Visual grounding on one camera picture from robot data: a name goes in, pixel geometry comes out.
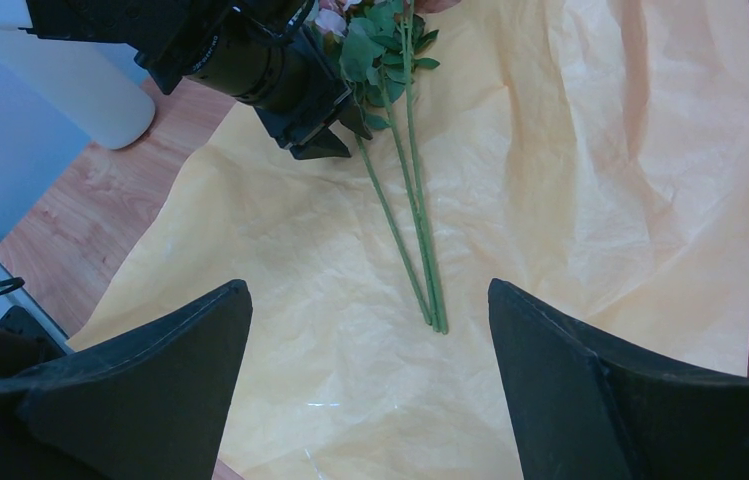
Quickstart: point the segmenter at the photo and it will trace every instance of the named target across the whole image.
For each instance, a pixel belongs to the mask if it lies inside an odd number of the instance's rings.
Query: rose
[[[332,10],[336,13],[342,12],[342,7],[337,0],[318,0],[318,8],[321,10]]]
[[[332,33],[333,35],[344,37],[347,31],[347,20],[333,10],[325,8],[320,10],[318,16],[315,17],[315,26],[324,35]]]
[[[362,3],[362,0],[338,0],[338,1],[339,1],[339,3],[344,4],[342,8],[346,12],[347,12],[348,8],[350,8],[350,7],[354,6],[354,5],[359,5],[360,3]]]

